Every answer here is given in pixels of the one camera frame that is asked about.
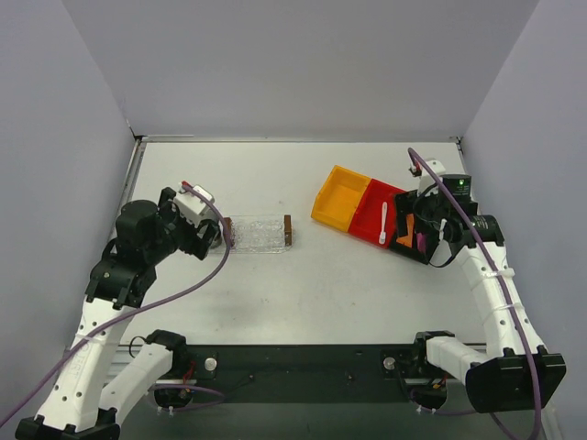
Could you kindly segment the clear textured acrylic tray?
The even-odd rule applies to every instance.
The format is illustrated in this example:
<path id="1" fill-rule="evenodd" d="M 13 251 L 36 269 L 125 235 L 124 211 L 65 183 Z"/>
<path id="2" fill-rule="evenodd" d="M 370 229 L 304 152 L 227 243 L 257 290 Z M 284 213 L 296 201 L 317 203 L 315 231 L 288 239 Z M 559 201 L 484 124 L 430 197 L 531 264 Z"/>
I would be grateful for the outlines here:
<path id="1" fill-rule="evenodd" d="M 231 216 L 235 235 L 234 253 L 283 253 L 283 217 L 285 214 Z"/>

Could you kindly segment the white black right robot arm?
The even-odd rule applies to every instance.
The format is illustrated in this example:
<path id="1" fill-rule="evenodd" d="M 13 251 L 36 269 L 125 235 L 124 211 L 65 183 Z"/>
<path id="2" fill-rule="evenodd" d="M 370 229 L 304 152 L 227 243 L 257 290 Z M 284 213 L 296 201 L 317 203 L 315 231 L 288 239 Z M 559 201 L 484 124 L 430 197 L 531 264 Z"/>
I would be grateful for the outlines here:
<path id="1" fill-rule="evenodd" d="M 478 351 L 449 331 L 415 337 L 420 371 L 440 369 L 465 386 L 478 413 L 544 408 L 564 378 L 563 356 L 551 353 L 531 324 L 507 261 L 497 219 L 480 214 L 471 197 L 471 176 L 418 175 L 419 187 L 394 199 L 397 230 L 392 245 L 404 239 L 410 257 L 431 264 L 440 244 L 449 248 L 442 263 L 460 268 L 477 305 L 485 349 Z"/>

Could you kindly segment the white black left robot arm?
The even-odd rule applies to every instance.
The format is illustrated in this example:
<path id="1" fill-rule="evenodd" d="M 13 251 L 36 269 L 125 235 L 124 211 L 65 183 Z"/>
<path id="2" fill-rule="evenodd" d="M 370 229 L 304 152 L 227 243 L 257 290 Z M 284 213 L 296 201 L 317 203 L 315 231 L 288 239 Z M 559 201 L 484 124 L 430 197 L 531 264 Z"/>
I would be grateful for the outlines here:
<path id="1" fill-rule="evenodd" d="M 128 414 L 157 380 L 190 368 L 185 338 L 156 330 L 112 381 L 106 379 L 132 319 L 195 290 L 145 304 L 157 266 L 176 251 L 203 260 L 229 240 L 214 197 L 187 182 L 166 187 L 158 202 L 123 205 L 115 230 L 91 270 L 72 346 L 42 379 L 54 382 L 50 394 L 34 416 L 19 422 L 17 439 L 117 439 Z"/>

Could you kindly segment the brown wooden tray end block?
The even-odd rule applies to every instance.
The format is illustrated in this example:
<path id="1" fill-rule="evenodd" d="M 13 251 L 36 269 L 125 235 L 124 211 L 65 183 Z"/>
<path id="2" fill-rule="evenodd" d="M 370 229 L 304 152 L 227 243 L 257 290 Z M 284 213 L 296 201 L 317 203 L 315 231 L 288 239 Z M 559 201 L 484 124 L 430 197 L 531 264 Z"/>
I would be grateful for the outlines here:
<path id="1" fill-rule="evenodd" d="M 234 235 L 234 230 L 233 230 L 233 221 L 230 217 L 225 217 L 224 221 L 226 223 L 226 231 L 227 231 L 227 243 L 229 244 L 229 246 L 231 248 L 233 248 L 235 246 L 235 235 Z"/>

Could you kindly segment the orange toothpaste tube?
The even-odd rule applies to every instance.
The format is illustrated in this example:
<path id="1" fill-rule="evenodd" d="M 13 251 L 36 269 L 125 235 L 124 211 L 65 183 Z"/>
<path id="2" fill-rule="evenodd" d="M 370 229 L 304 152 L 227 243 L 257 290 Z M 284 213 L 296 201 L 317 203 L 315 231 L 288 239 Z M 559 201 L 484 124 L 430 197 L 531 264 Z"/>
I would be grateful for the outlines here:
<path id="1" fill-rule="evenodd" d="M 403 236 L 400 236 L 400 234 L 397 234 L 397 238 L 396 238 L 396 243 L 408 248 L 411 248 L 414 244 L 414 236 L 415 236 L 415 230 L 414 230 L 414 217 L 412 215 L 409 215 L 406 218 L 406 234 Z"/>

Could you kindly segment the pink toothpaste tube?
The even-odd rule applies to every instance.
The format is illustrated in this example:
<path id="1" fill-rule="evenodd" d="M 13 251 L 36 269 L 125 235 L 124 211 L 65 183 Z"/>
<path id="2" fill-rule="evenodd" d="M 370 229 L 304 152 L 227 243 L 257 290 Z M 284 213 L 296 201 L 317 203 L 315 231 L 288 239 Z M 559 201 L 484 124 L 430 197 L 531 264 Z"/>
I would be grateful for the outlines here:
<path id="1" fill-rule="evenodd" d="M 416 248 L 417 250 L 422 253 L 425 254 L 426 253 L 426 235 L 423 233 L 417 233 L 415 235 L 416 238 Z"/>

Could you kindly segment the black plastic bin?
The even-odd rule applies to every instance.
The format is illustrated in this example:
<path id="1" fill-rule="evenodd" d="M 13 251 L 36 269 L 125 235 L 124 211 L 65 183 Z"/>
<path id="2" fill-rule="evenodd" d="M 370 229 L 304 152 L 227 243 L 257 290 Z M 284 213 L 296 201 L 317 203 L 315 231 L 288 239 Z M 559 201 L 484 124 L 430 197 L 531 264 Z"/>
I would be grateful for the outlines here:
<path id="1" fill-rule="evenodd" d="M 426 235 L 426 253 L 422 254 L 420 253 L 416 247 L 404 247 L 404 246 L 400 246 L 395 242 L 396 239 L 396 224 L 395 224 L 395 220 L 396 220 L 396 216 L 394 214 L 394 232 L 390 241 L 390 244 L 388 245 L 388 248 L 393 251 L 396 252 L 402 256 L 405 256 L 407 258 L 413 259 L 417 262 L 423 263 L 423 264 L 428 264 L 430 262 L 430 260 L 432 259 L 438 243 L 439 243 L 439 239 L 438 239 L 438 232 L 437 230 L 427 224 L 419 215 L 418 209 L 419 207 L 415 204 L 416 203 L 416 199 L 414 202 L 414 215 L 415 215 L 415 232 L 416 233 L 423 233 Z"/>

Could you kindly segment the red plastic bin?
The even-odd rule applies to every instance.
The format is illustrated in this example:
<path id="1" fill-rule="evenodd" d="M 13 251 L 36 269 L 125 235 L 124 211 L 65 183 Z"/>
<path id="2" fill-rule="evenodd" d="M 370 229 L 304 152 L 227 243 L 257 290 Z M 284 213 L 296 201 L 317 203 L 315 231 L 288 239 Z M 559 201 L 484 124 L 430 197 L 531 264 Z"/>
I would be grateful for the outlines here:
<path id="1" fill-rule="evenodd" d="M 372 179 L 353 215 L 349 226 L 349 234 L 379 248 L 387 248 L 394 232 L 395 209 L 393 207 L 393 198 L 399 193 L 404 193 L 404 190 L 383 181 Z M 381 246 L 378 243 L 378 237 L 381 228 L 381 207 L 383 202 L 388 203 L 387 239 L 386 243 Z"/>

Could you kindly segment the yellow plastic bin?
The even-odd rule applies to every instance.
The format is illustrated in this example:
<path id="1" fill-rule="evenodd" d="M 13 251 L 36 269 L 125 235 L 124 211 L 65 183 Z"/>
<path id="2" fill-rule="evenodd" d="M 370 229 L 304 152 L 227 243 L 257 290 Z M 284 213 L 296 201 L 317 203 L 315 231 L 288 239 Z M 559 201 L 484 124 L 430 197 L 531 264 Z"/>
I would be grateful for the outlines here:
<path id="1" fill-rule="evenodd" d="M 346 233 L 371 178 L 335 165 L 315 198 L 311 217 Z"/>

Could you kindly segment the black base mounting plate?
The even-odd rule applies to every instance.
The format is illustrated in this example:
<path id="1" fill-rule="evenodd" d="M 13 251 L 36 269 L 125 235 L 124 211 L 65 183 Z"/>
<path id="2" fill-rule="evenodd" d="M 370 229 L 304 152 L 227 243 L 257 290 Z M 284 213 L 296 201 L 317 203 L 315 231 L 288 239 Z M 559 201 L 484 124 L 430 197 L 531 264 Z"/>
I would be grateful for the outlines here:
<path id="1" fill-rule="evenodd" d="M 222 345 L 187 348 L 185 370 L 161 379 L 154 401 L 175 412 L 219 403 L 392 403 L 439 407 L 448 373 L 414 344 Z"/>

